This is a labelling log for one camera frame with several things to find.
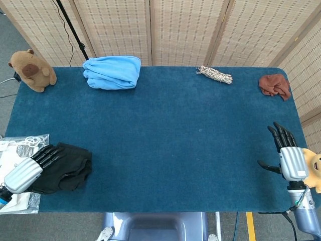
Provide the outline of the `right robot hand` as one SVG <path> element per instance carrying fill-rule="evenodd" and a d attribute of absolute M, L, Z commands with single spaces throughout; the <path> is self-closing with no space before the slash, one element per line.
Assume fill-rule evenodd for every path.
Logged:
<path fill-rule="evenodd" d="M 288 182 L 303 181 L 308 177 L 308 167 L 305 162 L 303 148 L 297 145 L 294 135 L 279 123 L 268 126 L 276 150 L 279 155 L 279 166 L 271 166 L 258 160 L 257 163 L 265 170 L 281 174 Z"/>

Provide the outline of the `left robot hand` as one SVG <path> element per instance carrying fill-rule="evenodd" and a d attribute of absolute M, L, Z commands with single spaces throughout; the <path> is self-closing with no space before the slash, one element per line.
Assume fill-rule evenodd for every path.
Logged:
<path fill-rule="evenodd" d="M 4 177 L 4 189 L 11 194 L 25 192 L 43 173 L 66 156 L 63 147 L 47 145 L 23 160 Z"/>

